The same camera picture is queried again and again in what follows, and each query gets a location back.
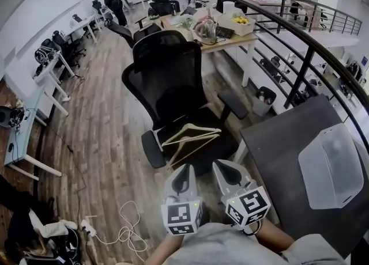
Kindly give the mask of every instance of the chair seat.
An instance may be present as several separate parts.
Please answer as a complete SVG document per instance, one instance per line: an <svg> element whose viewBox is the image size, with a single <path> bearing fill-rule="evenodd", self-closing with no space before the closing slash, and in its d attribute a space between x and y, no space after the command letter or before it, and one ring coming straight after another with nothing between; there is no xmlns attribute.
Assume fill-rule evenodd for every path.
<svg viewBox="0 0 369 265"><path fill-rule="evenodd" d="M216 159L226 160L232 156L238 148L238 143L232 134L228 131L226 126L222 124L219 118L207 107L198 109L191 115L184 116L170 125L162 128L158 133L158 139L160 144L165 142L167 139L175 135L180 131L180 129L188 123L192 123L198 127L208 127L208 128L219 128L221 129L220 136L215 138L213 141L206 144L201 150L188 156L178 164L174 165L173 168L176 169L179 166L188 163L194 167L195 175L201 176L212 170L212 163ZM180 140L183 136L194 137L201 134L205 134L206 131L199 130L187 130L180 137L176 138ZM192 150L200 147L208 140L192 141L185 143L181 151L181 157L185 154L190 153ZM163 152L166 160L170 160L174 153L177 151L179 144L168 145L163 147Z"/></svg>

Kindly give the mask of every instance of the chair armrest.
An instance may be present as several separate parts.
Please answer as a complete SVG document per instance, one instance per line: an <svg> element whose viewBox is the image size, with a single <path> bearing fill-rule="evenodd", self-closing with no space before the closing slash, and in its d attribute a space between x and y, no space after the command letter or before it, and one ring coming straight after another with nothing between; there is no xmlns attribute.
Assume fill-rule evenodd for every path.
<svg viewBox="0 0 369 265"><path fill-rule="evenodd" d="M166 165L163 153L156 142L153 131L147 131L141 136L142 146L151 166L155 169L162 168Z"/></svg>
<svg viewBox="0 0 369 265"><path fill-rule="evenodd" d="M145 17L143 17L142 19L140 19L140 20L137 20L136 22L135 22L135 24L136 23L138 23L138 25L140 26L140 28L143 28L144 26L142 25L142 21L144 20L146 18L146 16Z"/></svg>
<svg viewBox="0 0 369 265"><path fill-rule="evenodd" d="M244 119L248 115L246 107L231 90L220 92L218 98L225 104L220 118L222 122L227 119L231 112L233 112L239 120Z"/></svg>
<svg viewBox="0 0 369 265"><path fill-rule="evenodd" d="M139 31L143 32L144 30L148 29L149 27L152 27L153 23L149 23L148 25L145 25L143 28L141 28Z"/></svg>

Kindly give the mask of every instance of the trash can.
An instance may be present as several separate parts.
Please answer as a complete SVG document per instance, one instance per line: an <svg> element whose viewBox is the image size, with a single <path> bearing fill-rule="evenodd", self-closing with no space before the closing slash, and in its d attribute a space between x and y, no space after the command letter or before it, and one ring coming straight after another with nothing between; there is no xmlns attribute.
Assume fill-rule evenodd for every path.
<svg viewBox="0 0 369 265"><path fill-rule="evenodd" d="M263 92L265 100L270 99L270 104L267 104L259 99L261 92ZM272 107L272 104L276 98L277 94L275 94L275 92L267 87L261 87L253 97L253 113L257 114L258 116L264 116L270 110L270 107Z"/></svg>

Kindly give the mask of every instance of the power strip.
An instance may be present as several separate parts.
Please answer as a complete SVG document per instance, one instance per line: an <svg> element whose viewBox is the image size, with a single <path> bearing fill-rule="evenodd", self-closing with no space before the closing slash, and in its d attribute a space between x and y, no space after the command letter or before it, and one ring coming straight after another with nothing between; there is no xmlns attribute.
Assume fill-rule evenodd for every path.
<svg viewBox="0 0 369 265"><path fill-rule="evenodd" d="M90 234L92 237L96 235L96 230L86 221L82 220L81 222L82 230L86 230L88 234Z"/></svg>

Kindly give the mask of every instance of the keyboard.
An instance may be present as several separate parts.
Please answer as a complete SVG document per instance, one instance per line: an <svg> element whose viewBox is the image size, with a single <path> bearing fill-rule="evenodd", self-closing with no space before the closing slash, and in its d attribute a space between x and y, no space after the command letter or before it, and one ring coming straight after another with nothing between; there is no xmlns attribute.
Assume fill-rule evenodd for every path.
<svg viewBox="0 0 369 265"><path fill-rule="evenodd" d="M221 26L217 26L216 29L217 37L224 37L226 39L230 39L235 31L229 28L222 28Z"/></svg>

